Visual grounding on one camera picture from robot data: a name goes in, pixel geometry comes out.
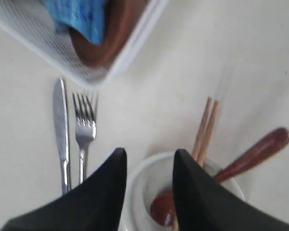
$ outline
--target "blue paper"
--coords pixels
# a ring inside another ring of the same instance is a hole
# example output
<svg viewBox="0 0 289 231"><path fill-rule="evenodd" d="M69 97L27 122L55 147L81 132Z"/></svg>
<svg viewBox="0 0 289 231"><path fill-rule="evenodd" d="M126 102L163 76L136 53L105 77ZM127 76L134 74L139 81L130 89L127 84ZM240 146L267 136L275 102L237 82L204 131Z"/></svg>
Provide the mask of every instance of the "blue paper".
<svg viewBox="0 0 289 231"><path fill-rule="evenodd" d="M104 36L104 0L45 0L57 32L69 27L79 31L87 40L101 45Z"/></svg>

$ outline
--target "brown bowl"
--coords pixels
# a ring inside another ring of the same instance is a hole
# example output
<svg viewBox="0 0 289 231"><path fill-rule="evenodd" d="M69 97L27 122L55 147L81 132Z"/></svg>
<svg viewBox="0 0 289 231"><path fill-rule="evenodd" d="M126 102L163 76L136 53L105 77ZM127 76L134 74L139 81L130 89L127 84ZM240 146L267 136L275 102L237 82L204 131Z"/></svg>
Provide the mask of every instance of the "brown bowl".
<svg viewBox="0 0 289 231"><path fill-rule="evenodd" d="M120 52L141 13L143 0L109 0L105 6L105 32L102 45L90 43L78 31L69 34L75 52L87 66L104 65Z"/></svg>

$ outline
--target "chopsticks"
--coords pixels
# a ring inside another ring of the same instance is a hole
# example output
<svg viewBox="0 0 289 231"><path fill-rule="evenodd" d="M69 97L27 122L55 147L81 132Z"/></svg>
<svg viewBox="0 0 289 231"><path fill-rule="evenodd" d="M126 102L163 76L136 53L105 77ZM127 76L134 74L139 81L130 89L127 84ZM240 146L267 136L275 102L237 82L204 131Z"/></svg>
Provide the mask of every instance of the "chopsticks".
<svg viewBox="0 0 289 231"><path fill-rule="evenodd" d="M207 156L210 140L211 140L214 126L215 126L216 119L217 119L217 114L220 108L220 102L215 100L212 110L211 110L211 105L212 105L212 98L208 97L206 108L202 115L202 119L201 119L199 129L196 135L196 140L194 143L193 151L191 154L193 159L196 160L201 167L203 166L204 161ZM177 217L175 217L173 221L173 225L172 225L172 231L178 231L178 230L179 230L178 219Z"/></svg>

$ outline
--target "white table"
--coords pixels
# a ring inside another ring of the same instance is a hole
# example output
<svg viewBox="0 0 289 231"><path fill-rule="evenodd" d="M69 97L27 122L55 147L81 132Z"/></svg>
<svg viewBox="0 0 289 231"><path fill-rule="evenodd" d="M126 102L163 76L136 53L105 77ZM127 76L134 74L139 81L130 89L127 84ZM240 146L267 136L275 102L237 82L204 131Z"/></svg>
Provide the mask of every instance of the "white table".
<svg viewBox="0 0 289 231"><path fill-rule="evenodd" d="M0 226L61 194L52 116L58 76L0 30ZM67 84L69 101L83 91ZM100 92L89 171L118 146L129 171L158 152L191 151L208 95L223 104L209 149L222 166L275 127L289 128L289 0L172 1L130 70ZM289 147L238 182L249 203L289 222Z"/></svg>

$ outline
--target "knife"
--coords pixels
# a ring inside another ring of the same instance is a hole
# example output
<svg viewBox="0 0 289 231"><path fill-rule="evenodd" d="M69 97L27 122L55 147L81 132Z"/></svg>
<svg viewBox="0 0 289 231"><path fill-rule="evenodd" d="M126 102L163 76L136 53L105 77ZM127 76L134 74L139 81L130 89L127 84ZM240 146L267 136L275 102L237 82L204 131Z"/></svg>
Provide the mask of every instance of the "knife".
<svg viewBox="0 0 289 231"><path fill-rule="evenodd" d="M71 190L71 170L66 90L61 78L57 80L53 90L53 122L60 158L62 194L65 194Z"/></svg>

